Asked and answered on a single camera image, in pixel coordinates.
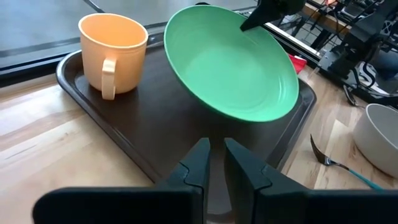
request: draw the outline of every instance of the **green bowl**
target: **green bowl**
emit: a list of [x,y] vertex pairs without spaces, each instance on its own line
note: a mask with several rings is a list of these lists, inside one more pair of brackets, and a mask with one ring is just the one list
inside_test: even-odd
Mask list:
[[181,82],[228,116],[253,122],[287,114],[299,81],[288,55],[262,27],[245,32],[245,17],[217,6],[192,6],[166,26],[164,45]]

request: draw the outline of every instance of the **mug handle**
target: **mug handle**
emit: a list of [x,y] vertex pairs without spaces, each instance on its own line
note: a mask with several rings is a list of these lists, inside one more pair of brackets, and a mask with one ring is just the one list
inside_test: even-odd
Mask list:
[[116,87],[114,85],[114,73],[116,70],[116,60],[106,58],[102,65],[101,92],[102,99],[114,100]]

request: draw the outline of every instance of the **orange mug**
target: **orange mug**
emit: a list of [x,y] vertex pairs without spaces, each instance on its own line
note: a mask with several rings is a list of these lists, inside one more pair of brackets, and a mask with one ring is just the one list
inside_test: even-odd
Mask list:
[[102,98],[135,88],[141,80],[148,32],[140,23],[116,14],[96,13],[80,19],[83,69]]

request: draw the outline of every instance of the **floor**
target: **floor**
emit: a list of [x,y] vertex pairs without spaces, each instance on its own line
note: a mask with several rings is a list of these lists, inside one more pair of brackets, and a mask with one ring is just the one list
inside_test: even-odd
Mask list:
[[[201,0],[92,0],[106,12],[147,25],[167,21]],[[254,0],[204,0],[228,9],[255,6]],[[83,0],[0,0],[0,70],[17,63],[78,50],[78,21],[95,13]]]

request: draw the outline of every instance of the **wooden table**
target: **wooden table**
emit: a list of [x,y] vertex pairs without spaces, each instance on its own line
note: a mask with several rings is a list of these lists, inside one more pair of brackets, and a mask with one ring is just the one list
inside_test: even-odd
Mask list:
[[[321,166],[309,135],[333,159],[387,189],[398,181],[356,149],[351,131],[363,109],[311,68],[299,77],[318,97],[283,173],[311,189],[368,189],[338,167]],[[34,202],[66,186],[150,186],[151,181],[58,85],[54,75],[0,90],[0,222],[30,223]]]

